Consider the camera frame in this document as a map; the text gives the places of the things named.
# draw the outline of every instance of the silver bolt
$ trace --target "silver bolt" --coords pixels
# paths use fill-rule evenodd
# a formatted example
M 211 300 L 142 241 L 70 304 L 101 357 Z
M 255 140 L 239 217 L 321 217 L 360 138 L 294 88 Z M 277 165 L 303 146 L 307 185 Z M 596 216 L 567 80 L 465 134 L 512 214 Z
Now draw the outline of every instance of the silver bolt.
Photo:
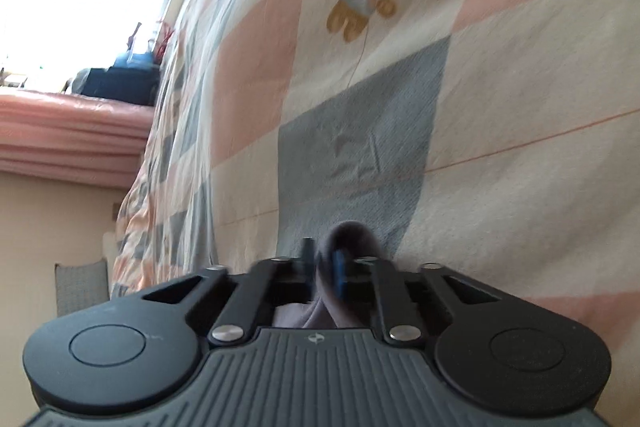
M 425 263 L 420 265 L 420 268 L 423 270 L 439 270 L 442 268 L 442 264 L 440 263 Z
M 233 342 L 241 339 L 243 335 L 244 330 L 240 326 L 233 324 L 218 326 L 215 330 L 211 331 L 211 336 L 220 342 Z
M 409 326 L 406 324 L 400 326 L 394 326 L 389 330 L 389 336 L 399 342 L 411 342 L 420 338 L 422 332 L 415 326 Z

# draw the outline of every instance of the wall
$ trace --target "wall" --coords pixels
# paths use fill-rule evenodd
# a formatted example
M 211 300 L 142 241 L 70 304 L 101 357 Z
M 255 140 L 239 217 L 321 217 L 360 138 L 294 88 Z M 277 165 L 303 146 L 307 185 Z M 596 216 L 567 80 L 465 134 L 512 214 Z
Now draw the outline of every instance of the wall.
M 56 316 L 54 264 L 102 256 L 121 190 L 0 172 L 0 417 L 21 425 L 36 411 L 22 371 L 22 347 Z

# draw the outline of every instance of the pink blanket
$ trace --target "pink blanket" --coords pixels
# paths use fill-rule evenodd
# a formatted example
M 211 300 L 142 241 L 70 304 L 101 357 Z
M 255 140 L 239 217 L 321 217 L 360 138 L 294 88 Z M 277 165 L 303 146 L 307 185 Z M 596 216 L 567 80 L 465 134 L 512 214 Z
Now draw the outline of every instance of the pink blanket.
M 129 188 L 153 113 L 113 100 L 0 88 L 0 170 Z

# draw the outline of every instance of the patchwork quilt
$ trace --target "patchwork quilt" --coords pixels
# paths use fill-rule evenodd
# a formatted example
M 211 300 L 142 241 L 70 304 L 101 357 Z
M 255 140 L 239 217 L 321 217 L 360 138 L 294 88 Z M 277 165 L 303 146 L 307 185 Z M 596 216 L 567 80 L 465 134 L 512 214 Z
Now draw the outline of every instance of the patchwork quilt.
M 640 425 L 640 0 L 186 0 L 113 295 L 365 223 L 612 350 Z

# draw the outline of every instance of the round black pad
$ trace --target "round black pad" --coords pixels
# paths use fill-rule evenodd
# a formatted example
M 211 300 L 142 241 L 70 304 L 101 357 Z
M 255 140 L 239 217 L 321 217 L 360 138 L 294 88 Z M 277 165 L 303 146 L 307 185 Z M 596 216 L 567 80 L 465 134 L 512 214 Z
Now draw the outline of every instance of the round black pad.
M 491 341 L 495 360 L 517 371 L 547 371 L 564 358 L 564 346 L 550 334 L 531 328 L 502 331 Z
M 484 409 L 547 417 L 593 405 L 610 373 L 593 331 L 518 302 L 478 304 L 456 315 L 435 347 L 444 378 Z
M 69 350 L 78 362 L 97 367 L 121 365 L 145 349 L 145 335 L 128 326 L 107 324 L 78 333 Z
M 40 402 L 71 413 L 115 415 L 175 392 L 200 357 L 180 309 L 123 298 L 43 325 L 25 345 L 22 361 Z

